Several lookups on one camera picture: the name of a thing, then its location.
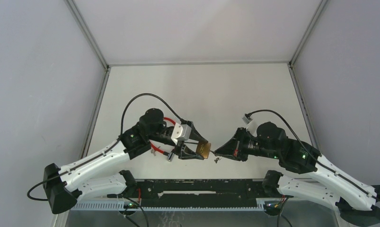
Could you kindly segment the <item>padlock keys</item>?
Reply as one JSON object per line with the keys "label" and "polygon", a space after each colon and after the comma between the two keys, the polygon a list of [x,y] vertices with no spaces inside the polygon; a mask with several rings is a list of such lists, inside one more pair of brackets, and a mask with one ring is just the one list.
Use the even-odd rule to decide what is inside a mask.
{"label": "padlock keys", "polygon": [[214,155],[214,160],[213,161],[214,161],[214,163],[217,164],[221,160],[221,158],[222,158],[221,155],[217,154],[215,151],[210,151],[210,153]]}

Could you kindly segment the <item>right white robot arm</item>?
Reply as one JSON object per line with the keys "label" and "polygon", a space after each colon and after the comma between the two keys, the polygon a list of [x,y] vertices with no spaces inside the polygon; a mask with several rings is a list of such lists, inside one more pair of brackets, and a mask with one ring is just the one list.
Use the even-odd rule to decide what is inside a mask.
{"label": "right white robot arm", "polygon": [[269,170],[262,183],[265,195],[298,197],[320,204],[358,227],[380,223],[380,208],[376,205],[380,202],[380,185],[356,180],[308,143],[290,139],[272,122],[259,125],[255,132],[251,132],[250,127],[238,128],[215,155],[236,161],[246,161],[250,155],[277,159],[280,167],[306,175],[317,183],[307,183]]}

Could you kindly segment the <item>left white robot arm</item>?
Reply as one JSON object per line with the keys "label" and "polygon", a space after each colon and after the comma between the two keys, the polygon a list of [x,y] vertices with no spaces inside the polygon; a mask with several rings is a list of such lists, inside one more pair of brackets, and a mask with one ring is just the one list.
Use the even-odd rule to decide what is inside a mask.
{"label": "left white robot arm", "polygon": [[52,213],[64,213],[87,198],[134,196],[138,185],[129,170],[98,179],[95,176],[150,151],[152,141],[172,146],[171,153],[181,160],[204,160],[211,147],[192,121],[181,120],[168,127],[160,109],[149,109],[133,127],[100,151],[61,167],[55,163],[45,167],[43,188]]}

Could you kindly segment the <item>brass padlock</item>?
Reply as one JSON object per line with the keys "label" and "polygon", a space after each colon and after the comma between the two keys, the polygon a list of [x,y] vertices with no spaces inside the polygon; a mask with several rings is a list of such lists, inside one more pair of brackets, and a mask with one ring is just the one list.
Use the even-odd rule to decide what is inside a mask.
{"label": "brass padlock", "polygon": [[209,157],[209,153],[211,151],[211,143],[209,142],[199,142],[196,147],[196,154],[200,155],[204,159]]}

